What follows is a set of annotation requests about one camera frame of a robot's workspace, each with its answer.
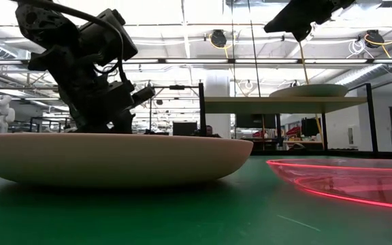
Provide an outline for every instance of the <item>person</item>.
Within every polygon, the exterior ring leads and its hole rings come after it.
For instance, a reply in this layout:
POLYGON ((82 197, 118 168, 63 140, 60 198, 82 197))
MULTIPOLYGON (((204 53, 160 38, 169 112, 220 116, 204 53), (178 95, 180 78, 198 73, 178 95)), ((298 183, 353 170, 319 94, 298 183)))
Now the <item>person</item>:
POLYGON ((221 137, 217 133, 213 133, 212 127, 207 125, 207 137, 221 137))

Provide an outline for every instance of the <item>green table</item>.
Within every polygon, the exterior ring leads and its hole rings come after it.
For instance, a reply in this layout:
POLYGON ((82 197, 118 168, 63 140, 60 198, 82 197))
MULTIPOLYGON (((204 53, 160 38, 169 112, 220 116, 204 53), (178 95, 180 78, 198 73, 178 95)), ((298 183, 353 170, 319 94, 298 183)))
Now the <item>green table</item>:
POLYGON ((251 157, 221 181, 155 191, 0 179, 0 244, 392 244, 392 209, 298 191, 251 157))

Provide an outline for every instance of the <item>humanoid robot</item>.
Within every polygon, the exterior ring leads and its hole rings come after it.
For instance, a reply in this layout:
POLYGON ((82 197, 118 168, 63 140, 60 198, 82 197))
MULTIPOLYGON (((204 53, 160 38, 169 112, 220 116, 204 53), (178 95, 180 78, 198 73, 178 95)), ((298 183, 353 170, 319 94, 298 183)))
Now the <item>humanoid robot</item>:
POLYGON ((0 95, 0 133, 7 133, 8 124, 14 122, 15 111, 10 108, 11 101, 9 95, 0 95))

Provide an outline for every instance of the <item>ceiling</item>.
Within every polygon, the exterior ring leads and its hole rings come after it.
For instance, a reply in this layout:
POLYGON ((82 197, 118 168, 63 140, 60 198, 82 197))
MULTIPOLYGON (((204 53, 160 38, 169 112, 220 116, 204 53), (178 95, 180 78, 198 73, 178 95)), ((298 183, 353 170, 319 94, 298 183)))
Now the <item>ceiling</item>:
MULTIPOLYGON (((106 8, 117 9, 127 24, 128 34, 135 42, 139 53, 134 59, 299 59, 300 51, 297 42, 290 33, 270 33, 263 31, 263 26, 270 21, 287 1, 264 1, 255 4, 251 1, 249 9, 237 5, 233 9, 222 0, 54 0, 68 7, 76 8, 88 14, 97 15, 106 8), (214 29, 222 29, 231 45, 230 48, 215 48, 207 38, 214 29)), ((392 7, 379 7, 382 0, 358 0, 358 4, 350 9, 333 13, 332 19, 321 26, 315 26, 310 37, 304 42, 304 55, 307 59, 369 59, 385 55, 382 48, 358 48, 361 52, 353 52, 353 43, 358 36, 364 36, 369 29, 379 30, 386 42, 392 40, 392 7)), ((26 40, 17 27, 14 11, 17 5, 13 1, 0 0, 0 46, 17 53, 18 58, 28 57, 30 52, 43 52, 37 44, 26 40)), ((85 21, 69 18, 77 25, 85 21)), ((392 50, 392 44, 386 46, 392 50)), ((258 70, 253 66, 237 65, 217 67, 215 65, 168 65, 168 64, 134 64, 125 65, 127 76, 132 82, 143 87, 148 82, 156 86, 172 84, 197 85, 204 82, 209 69, 226 69, 231 71, 231 96, 258 96, 254 89, 257 77, 261 85, 261 95, 268 96, 275 90, 288 86, 294 80, 304 82, 304 71, 296 67, 264 67, 258 70)), ((307 72, 311 82, 321 83, 348 71, 345 67, 310 67, 307 72)), ((47 73, 27 73, 20 66, 0 65, 1 86, 34 86, 53 87, 56 82, 47 73)), ((35 91, 28 93, 30 97, 54 97, 55 91, 35 91)), ((177 118, 198 119, 197 96, 193 91, 163 91, 157 96, 164 99, 163 105, 155 109, 163 112, 168 120, 177 118), (168 100, 168 98, 184 97, 189 100, 168 100)), ((61 101, 43 101, 36 105, 41 110, 53 108, 66 110, 61 101)), ((147 108, 138 107, 136 120, 146 120, 147 108)))

